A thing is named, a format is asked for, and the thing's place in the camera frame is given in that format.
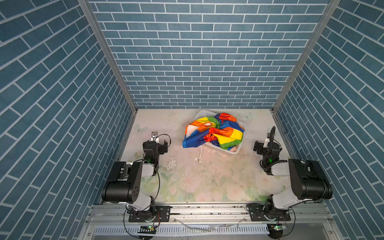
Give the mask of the rainbow striped shorts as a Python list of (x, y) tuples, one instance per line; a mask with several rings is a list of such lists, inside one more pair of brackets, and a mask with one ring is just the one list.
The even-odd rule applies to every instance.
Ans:
[(197, 148), (209, 143), (224, 151), (235, 152), (243, 141), (244, 132), (245, 128), (230, 114), (203, 117), (187, 125), (183, 147)]

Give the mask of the white plastic laundry basket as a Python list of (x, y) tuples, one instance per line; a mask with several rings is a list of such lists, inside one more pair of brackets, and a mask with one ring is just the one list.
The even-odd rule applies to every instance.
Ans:
[(227, 113), (202, 110), (192, 123), (192, 146), (207, 146), (235, 155), (239, 152), (245, 135), (245, 124)]

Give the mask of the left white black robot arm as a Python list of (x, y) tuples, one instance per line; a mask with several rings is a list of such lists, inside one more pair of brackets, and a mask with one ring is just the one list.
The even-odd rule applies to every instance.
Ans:
[(148, 196), (141, 191), (141, 181), (144, 177), (158, 177), (159, 158), (168, 152), (171, 142), (162, 144), (158, 138), (152, 138), (143, 143), (144, 156), (132, 163), (114, 162), (101, 197), (103, 202), (113, 204), (126, 204), (126, 211), (131, 216), (154, 217), (156, 211), (156, 198)]

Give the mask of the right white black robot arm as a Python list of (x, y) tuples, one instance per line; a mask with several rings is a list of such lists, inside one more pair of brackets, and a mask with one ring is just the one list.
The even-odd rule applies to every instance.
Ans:
[(328, 200), (333, 196), (332, 186), (317, 161), (281, 160), (282, 148), (275, 142), (255, 142), (254, 152), (263, 158), (260, 167), (268, 176), (288, 177), (291, 186), (268, 196), (263, 212), (269, 218), (283, 215), (294, 206), (310, 201)]

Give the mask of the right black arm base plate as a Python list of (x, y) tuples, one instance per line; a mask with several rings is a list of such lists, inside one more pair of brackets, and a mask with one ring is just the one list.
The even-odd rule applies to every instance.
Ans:
[(262, 204), (248, 204), (246, 210), (249, 212), (252, 222), (276, 222), (276, 221), (290, 221), (291, 216), (288, 210), (279, 210), (274, 207), (265, 206)]

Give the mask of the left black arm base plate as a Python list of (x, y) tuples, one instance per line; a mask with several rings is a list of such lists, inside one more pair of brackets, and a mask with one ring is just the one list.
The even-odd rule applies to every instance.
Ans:
[(139, 211), (128, 208), (130, 223), (169, 222), (171, 206), (151, 206), (149, 210)]

